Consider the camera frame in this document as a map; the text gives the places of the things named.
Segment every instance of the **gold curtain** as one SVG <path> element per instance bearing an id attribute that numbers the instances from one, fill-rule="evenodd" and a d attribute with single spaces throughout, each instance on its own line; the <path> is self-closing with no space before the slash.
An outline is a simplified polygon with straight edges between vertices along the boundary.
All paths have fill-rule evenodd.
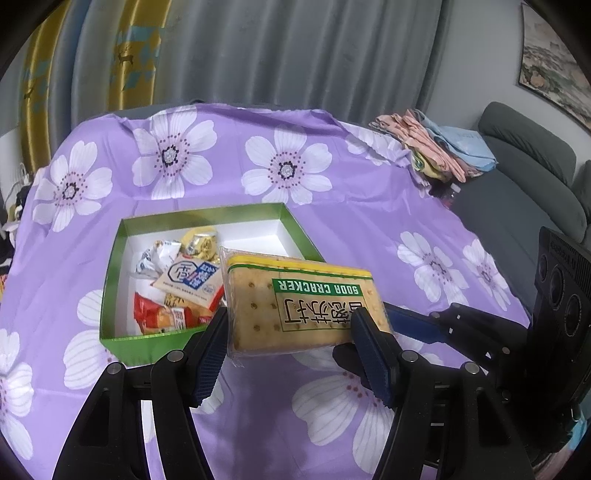
<path id="1" fill-rule="evenodd" d="M 126 0 L 113 48 L 108 109 L 151 105 L 171 0 Z"/>
<path id="2" fill-rule="evenodd" d="M 65 0 L 31 36 L 21 83 L 20 130 L 22 157 L 35 173 L 51 160 L 47 118 L 48 87 L 57 39 L 70 0 Z"/>

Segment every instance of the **sofa cushion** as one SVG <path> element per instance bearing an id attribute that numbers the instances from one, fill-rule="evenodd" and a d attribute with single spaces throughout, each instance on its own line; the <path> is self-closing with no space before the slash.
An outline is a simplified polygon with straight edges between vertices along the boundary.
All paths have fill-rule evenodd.
<path id="1" fill-rule="evenodd" d="M 490 103 L 478 123 L 483 135 L 503 140 L 552 172 L 566 186 L 573 183 L 577 156 L 570 146 L 541 125 L 503 103 Z"/>
<path id="2" fill-rule="evenodd" d="M 580 173 L 580 184 L 575 195 L 581 202 L 587 220 L 591 223 L 591 160 L 587 160 Z"/>
<path id="3" fill-rule="evenodd" d="M 464 184 L 452 211 L 478 236 L 513 294 L 531 314 L 537 295 L 534 277 L 540 228 L 560 229 L 499 170 Z"/>
<path id="4" fill-rule="evenodd" d="M 575 194 L 518 148 L 494 137 L 483 137 L 497 159 L 497 168 L 519 185 L 566 235 L 581 242 L 587 218 Z"/>

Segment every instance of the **blue gripper pad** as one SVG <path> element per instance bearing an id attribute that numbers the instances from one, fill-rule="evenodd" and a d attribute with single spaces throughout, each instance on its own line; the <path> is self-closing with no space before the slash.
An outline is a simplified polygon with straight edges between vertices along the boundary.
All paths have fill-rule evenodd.
<path id="1" fill-rule="evenodd" d="M 359 358 L 365 370 L 374 395 L 384 405 L 394 408 L 393 385 L 396 378 L 396 357 L 400 347 L 395 341 L 390 345 L 386 337 L 379 331 L 366 308 L 357 308 L 351 316 L 351 336 L 357 348 Z"/>
<path id="2" fill-rule="evenodd" d="M 197 381 L 192 395 L 193 405 L 201 405 L 201 402 L 213 392 L 228 349 L 228 315 L 225 314 L 220 319 L 214 317 L 203 336 L 209 338 L 197 364 Z"/>

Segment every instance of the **screw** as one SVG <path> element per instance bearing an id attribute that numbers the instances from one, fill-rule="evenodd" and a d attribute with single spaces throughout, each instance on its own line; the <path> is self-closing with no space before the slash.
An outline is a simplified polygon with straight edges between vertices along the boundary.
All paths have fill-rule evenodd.
<path id="1" fill-rule="evenodd" d="M 412 350 L 405 350 L 402 352 L 402 358 L 405 359 L 407 362 L 413 363 L 418 360 L 418 353 L 413 352 Z"/>
<path id="2" fill-rule="evenodd" d="M 474 362 L 466 362 L 464 368 L 468 373 L 471 373 L 472 375 L 475 375 L 480 371 L 480 367 L 476 365 Z"/>
<path id="3" fill-rule="evenodd" d="M 121 364 L 119 362 L 115 362 L 115 363 L 110 364 L 107 367 L 107 372 L 110 373 L 111 375 L 118 374 L 119 372 L 121 372 Z"/>
<path id="4" fill-rule="evenodd" d="M 178 362 L 179 360 L 182 360 L 183 357 L 184 353 L 182 350 L 173 350 L 168 352 L 168 355 L 166 356 L 169 362 Z"/>

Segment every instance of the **green box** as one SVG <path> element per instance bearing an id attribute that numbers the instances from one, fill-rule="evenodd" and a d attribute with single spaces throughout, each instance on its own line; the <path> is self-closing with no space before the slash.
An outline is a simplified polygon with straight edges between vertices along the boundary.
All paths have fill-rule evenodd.
<path id="1" fill-rule="evenodd" d="M 121 362 L 128 366 L 151 364 L 167 352 L 184 348 L 192 334 L 206 326 L 179 332 L 155 335 L 117 334 L 116 330 L 129 329 L 129 308 L 133 302 L 130 290 L 134 280 L 133 255 L 140 251 L 142 242 L 149 246 L 154 239 L 179 239 L 190 228 L 212 225 L 218 229 L 220 242 L 229 248 L 269 248 L 260 253 L 276 254 L 274 249 L 284 248 L 289 256 L 324 261 L 290 211 L 282 203 L 259 203 L 231 207 L 217 207 L 121 220 L 115 236 L 105 277 L 105 288 L 100 314 L 100 342 Z M 275 237 L 266 235 L 276 228 Z"/>

